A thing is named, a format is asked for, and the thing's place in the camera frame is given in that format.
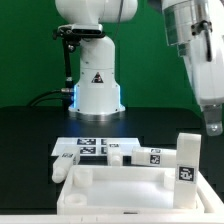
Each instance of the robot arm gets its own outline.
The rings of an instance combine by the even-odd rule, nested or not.
[[[224,103],[224,7],[221,0],[149,0],[165,17],[168,45],[177,45],[207,133],[220,135]]]
[[[94,25],[116,23],[122,0],[56,0],[61,16],[71,24]],[[121,21],[132,19],[137,10],[136,0],[124,0]]]

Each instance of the warning label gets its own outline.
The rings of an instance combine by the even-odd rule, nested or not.
[[[103,83],[103,79],[99,72],[96,73],[94,79],[92,80],[92,83]]]

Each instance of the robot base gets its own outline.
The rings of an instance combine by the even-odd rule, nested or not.
[[[111,121],[121,119],[125,116],[125,107],[121,106],[120,110],[112,114],[84,114],[77,111],[74,107],[69,107],[69,116],[85,121]]]

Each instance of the green backdrop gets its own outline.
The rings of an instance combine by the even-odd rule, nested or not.
[[[26,105],[38,94],[64,87],[63,52],[52,30],[66,22],[54,0],[7,0],[0,6],[0,106]],[[116,24],[104,24],[112,37]],[[139,0],[135,18],[116,39],[116,80],[129,107],[178,107],[198,113],[185,67],[167,47],[163,17]],[[79,51],[72,55],[79,78]]]

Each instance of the blue light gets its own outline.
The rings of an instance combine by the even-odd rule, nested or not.
[[[74,100],[74,102],[73,102],[73,107],[74,108],[76,108],[76,103],[77,103],[77,86],[76,85],[74,85],[74,94],[73,94],[73,100]]]

